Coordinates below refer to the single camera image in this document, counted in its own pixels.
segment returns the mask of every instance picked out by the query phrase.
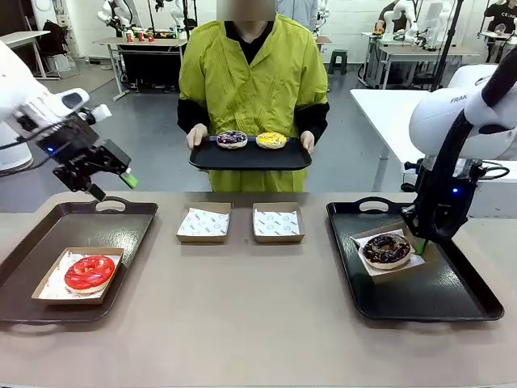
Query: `red frosted donut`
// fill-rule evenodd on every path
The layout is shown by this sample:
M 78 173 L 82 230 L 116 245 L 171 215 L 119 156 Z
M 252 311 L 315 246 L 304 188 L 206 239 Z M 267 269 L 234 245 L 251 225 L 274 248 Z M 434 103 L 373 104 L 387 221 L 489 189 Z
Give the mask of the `red frosted donut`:
M 88 256 L 68 268 L 65 283 L 73 293 L 94 293 L 106 286 L 114 271 L 109 257 Z

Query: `donut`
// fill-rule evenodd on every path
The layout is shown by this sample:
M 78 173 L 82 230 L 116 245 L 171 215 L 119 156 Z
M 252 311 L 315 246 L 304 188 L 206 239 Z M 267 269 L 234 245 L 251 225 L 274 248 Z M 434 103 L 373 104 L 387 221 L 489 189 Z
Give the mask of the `donut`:
M 72 293 L 94 293 L 106 287 L 115 271 L 113 260 L 106 256 L 87 256 L 68 268 L 66 287 Z
M 410 260 L 411 246 L 397 234 L 381 234 L 366 243 L 363 256 L 374 268 L 394 269 Z
M 269 150 L 279 150 L 285 147 L 288 139 L 281 133 L 266 132 L 257 136 L 257 146 L 267 148 Z
M 217 145 L 228 150 L 242 148 L 248 143 L 248 136 L 239 131 L 221 132 L 217 136 Z

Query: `yellow frosted donut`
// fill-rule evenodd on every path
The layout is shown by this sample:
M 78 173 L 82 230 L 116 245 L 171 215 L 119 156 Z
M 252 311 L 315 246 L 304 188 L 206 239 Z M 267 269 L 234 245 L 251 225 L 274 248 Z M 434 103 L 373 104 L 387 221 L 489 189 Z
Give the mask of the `yellow frosted donut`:
M 269 150 L 284 148 L 287 142 L 288 139 L 284 135 L 276 132 L 265 132 L 257 136 L 257 145 Z

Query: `stool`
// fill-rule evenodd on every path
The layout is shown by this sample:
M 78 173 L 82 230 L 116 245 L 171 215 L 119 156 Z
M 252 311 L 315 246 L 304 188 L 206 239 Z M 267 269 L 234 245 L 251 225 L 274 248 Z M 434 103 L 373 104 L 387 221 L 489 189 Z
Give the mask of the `stool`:
M 345 74 L 347 72 L 347 56 L 348 56 L 347 50 L 334 50 L 332 52 L 332 57 L 330 58 L 328 73 L 333 74 L 334 70 L 340 69 L 341 75 Z M 341 63 L 336 63 L 336 60 L 338 57 L 341 58 Z

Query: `rectangular tray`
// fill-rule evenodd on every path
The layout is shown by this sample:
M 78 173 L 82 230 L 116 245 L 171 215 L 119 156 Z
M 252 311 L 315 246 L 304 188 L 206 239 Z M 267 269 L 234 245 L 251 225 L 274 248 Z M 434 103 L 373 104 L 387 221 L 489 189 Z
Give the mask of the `rectangular tray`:
M 362 204 L 379 202 L 386 204 L 388 210 L 360 208 Z M 373 282 L 350 236 L 401 221 L 401 210 L 409 205 L 369 197 L 326 206 L 357 310 L 370 319 L 400 321 L 500 319 L 504 315 L 501 303 L 452 241 L 439 244 L 441 257 L 427 268 L 384 283 Z
M 125 209 L 98 211 L 96 201 L 57 205 L 7 256 L 0 264 L 0 322 L 89 323 L 109 312 L 158 205 L 117 197 L 107 197 L 108 200 L 124 204 Z M 122 265 L 103 304 L 49 306 L 31 299 L 41 279 L 67 247 L 124 248 Z
M 217 137 L 206 137 L 196 147 L 190 164 L 201 170 L 219 171 L 297 171 L 311 165 L 307 150 L 300 139 L 289 138 L 281 150 L 265 150 L 256 143 L 256 137 L 248 137 L 248 144 L 237 150 L 225 150 L 217 145 Z

